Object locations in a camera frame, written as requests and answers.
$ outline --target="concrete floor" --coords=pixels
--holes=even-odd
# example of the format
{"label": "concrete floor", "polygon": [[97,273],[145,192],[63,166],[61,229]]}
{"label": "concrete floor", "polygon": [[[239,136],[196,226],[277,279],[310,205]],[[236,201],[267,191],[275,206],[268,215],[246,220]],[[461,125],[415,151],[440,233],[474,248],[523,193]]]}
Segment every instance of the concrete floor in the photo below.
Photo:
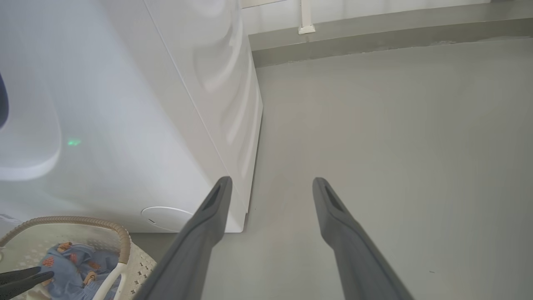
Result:
{"label": "concrete floor", "polygon": [[[264,103],[245,231],[203,299],[343,299],[311,194],[328,179],[416,299],[533,295],[533,40],[257,69]],[[160,259],[173,235],[133,241]]]}

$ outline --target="white plastic basket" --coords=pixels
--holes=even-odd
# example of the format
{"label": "white plastic basket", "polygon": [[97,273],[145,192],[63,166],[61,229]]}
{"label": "white plastic basket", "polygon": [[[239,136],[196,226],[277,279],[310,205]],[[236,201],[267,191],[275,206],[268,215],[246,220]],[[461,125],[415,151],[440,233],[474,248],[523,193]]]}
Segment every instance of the white plastic basket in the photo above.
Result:
{"label": "white plastic basket", "polygon": [[[85,217],[44,217],[24,222],[0,239],[0,273],[37,266],[48,249],[64,242],[120,253],[117,267],[104,280],[93,300],[102,300],[119,275],[115,300],[132,299],[156,266],[131,241],[128,231],[116,223]],[[26,299],[26,293],[14,299]]]}

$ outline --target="basket handle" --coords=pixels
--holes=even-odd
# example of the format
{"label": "basket handle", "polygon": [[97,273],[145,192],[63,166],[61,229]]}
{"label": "basket handle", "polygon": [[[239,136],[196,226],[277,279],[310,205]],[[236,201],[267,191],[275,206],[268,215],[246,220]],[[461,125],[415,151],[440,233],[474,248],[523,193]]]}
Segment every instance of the basket handle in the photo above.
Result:
{"label": "basket handle", "polygon": [[0,247],[4,247],[7,242],[9,242],[11,239],[13,239],[17,234],[21,233],[22,231],[35,226],[35,225],[42,225],[42,224],[81,224],[81,225],[89,225],[89,226],[96,226],[96,227],[102,227],[114,230],[116,233],[118,233],[118,237],[120,238],[120,256],[118,257],[118,261],[120,263],[127,264],[128,260],[130,259],[130,249],[131,249],[131,242],[130,242],[130,234],[124,227],[118,225],[117,223],[110,222],[110,221],[104,221],[96,218],[87,218],[87,217],[41,217],[41,218],[35,218],[31,219],[27,222],[24,222],[17,226],[12,231],[9,231],[8,234],[3,236],[0,239]]}

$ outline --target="white washing machine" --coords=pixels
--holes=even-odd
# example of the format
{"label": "white washing machine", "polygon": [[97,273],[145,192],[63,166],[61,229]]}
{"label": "white washing machine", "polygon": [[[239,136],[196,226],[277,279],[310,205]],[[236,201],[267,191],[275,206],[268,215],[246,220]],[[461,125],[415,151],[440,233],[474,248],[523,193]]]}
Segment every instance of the white washing machine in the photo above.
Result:
{"label": "white washing machine", "polygon": [[238,1],[2,1],[0,74],[4,217],[176,232],[229,175],[243,230],[263,105]]}

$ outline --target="green indicator light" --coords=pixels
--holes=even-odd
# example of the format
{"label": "green indicator light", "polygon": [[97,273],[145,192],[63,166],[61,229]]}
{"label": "green indicator light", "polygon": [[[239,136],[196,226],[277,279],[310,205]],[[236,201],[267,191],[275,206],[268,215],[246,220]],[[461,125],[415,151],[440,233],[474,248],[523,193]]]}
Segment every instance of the green indicator light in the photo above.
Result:
{"label": "green indicator light", "polygon": [[78,146],[82,141],[79,139],[69,139],[67,145]]}

